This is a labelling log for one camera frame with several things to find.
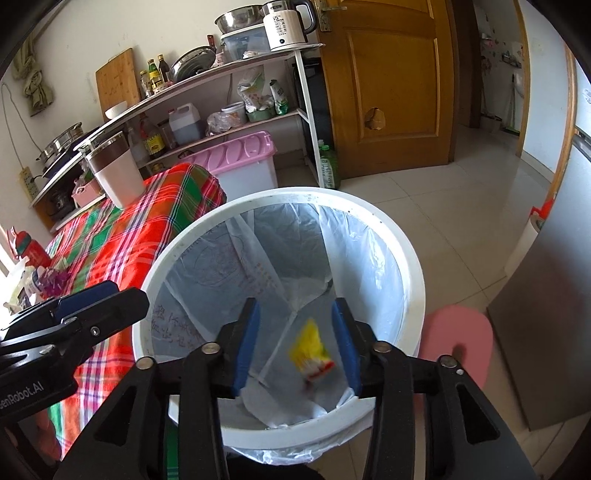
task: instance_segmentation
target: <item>stainless steel bowl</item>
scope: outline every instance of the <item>stainless steel bowl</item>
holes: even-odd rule
[[[216,25],[223,34],[226,34],[241,28],[258,25],[262,23],[262,19],[262,5],[248,5],[219,16]]]

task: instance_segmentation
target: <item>doorframe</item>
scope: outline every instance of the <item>doorframe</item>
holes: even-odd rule
[[[521,42],[523,43],[523,77],[524,77],[524,95],[523,95],[523,112],[521,114],[521,126],[519,128],[519,140],[517,142],[517,149],[515,155],[521,158],[523,153],[523,145],[525,144],[525,133],[527,131],[527,121],[530,114],[530,89],[531,89],[531,65],[530,65],[530,44],[527,38],[527,30],[525,29],[525,19],[523,12],[519,5],[519,0],[513,0],[515,12],[517,13],[517,21],[519,29],[521,30]]]
[[[562,149],[560,150],[560,157],[558,158],[558,165],[556,172],[552,178],[552,183],[546,196],[546,201],[553,200],[558,193],[566,165],[569,163],[570,149],[573,144],[573,137],[575,133],[575,122],[577,118],[577,67],[573,52],[570,51],[569,46],[565,43],[564,50],[566,54],[566,73],[569,82],[569,94],[567,100],[566,110],[566,124],[564,126],[564,138],[562,141]]]

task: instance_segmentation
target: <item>silver refrigerator door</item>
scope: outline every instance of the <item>silver refrigerator door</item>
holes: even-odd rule
[[[573,145],[544,227],[488,308],[531,430],[591,410],[591,148]]]

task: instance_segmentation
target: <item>electrical outlet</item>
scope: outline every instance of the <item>electrical outlet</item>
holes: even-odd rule
[[[19,177],[21,179],[22,188],[24,188],[29,200],[33,201],[33,198],[39,195],[39,188],[35,185],[31,169],[29,167],[23,168],[19,173]]]

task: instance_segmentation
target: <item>metal pot lid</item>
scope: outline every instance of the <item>metal pot lid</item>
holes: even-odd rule
[[[209,70],[216,60],[216,53],[211,47],[198,47],[188,51],[174,62],[169,78],[173,82],[181,82],[192,77],[196,72]]]

